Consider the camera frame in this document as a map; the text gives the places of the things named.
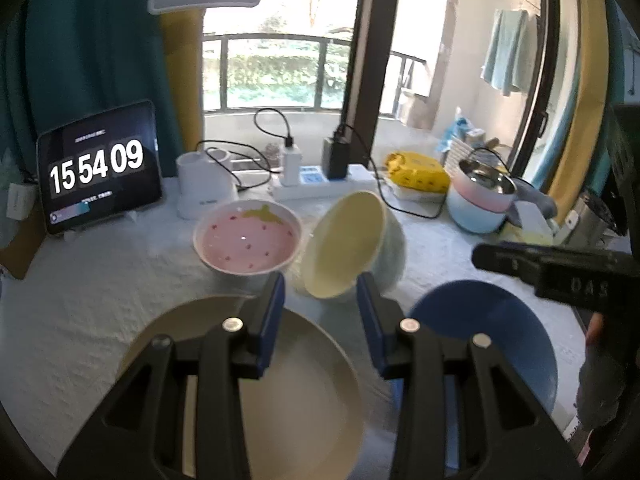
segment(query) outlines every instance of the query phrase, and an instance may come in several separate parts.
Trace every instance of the blue plate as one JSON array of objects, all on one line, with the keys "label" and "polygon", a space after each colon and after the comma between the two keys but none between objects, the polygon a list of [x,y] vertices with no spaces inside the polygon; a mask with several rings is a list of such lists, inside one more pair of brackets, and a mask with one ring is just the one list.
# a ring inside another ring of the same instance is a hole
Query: blue plate
[{"label": "blue plate", "polygon": [[[409,313],[439,335],[469,339],[488,334],[511,366],[551,413],[558,390],[558,365],[551,340],[540,320],[519,298],[491,283],[463,280],[441,285],[424,296]],[[399,407],[402,381],[392,381]],[[447,400],[453,399],[446,383]],[[447,466],[458,467],[455,410],[447,410]]]}]

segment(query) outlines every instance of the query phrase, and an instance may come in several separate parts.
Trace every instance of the strawberry bowl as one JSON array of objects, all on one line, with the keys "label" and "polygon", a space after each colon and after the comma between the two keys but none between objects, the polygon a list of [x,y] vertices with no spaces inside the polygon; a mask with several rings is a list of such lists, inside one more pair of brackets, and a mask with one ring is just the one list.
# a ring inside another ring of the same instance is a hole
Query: strawberry bowl
[{"label": "strawberry bowl", "polygon": [[208,211],[193,231],[193,247],[204,264],[232,276],[284,270],[300,246],[302,224],[281,204],[238,200]]}]

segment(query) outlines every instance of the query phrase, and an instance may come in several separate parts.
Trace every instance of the yellow package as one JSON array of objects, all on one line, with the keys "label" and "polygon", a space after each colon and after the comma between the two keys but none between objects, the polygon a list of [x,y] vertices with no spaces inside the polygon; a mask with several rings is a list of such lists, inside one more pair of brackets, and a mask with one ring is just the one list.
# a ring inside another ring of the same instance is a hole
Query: yellow package
[{"label": "yellow package", "polygon": [[393,152],[385,161],[389,178],[398,186],[446,193],[449,189],[449,175],[437,160],[415,152]]}]

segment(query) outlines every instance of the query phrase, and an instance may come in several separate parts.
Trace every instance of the teal curtain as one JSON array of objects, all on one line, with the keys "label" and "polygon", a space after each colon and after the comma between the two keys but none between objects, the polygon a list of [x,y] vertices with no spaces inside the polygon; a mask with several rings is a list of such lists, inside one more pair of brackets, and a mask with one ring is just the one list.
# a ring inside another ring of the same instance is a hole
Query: teal curtain
[{"label": "teal curtain", "polygon": [[611,161],[607,153],[607,137],[613,127],[611,106],[625,101],[625,46],[618,17],[618,6],[615,0],[605,0],[605,6],[609,34],[609,85],[598,143],[584,181],[585,187],[593,189],[597,194],[602,194],[611,169]]},{"label": "teal curtain", "polygon": [[162,174],[175,175],[182,139],[146,0],[28,0],[0,45],[0,148],[23,169],[36,173],[38,134],[150,99]]}]

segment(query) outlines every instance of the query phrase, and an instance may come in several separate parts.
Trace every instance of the cream bowl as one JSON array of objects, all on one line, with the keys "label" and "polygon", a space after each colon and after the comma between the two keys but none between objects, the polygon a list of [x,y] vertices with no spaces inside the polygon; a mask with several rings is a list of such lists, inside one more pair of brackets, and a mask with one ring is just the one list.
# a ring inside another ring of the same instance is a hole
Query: cream bowl
[{"label": "cream bowl", "polygon": [[380,197],[358,191],[340,200],[322,217],[300,263],[305,292],[320,300],[354,291],[361,272],[373,273],[381,291],[402,276],[406,261],[402,226]]}]

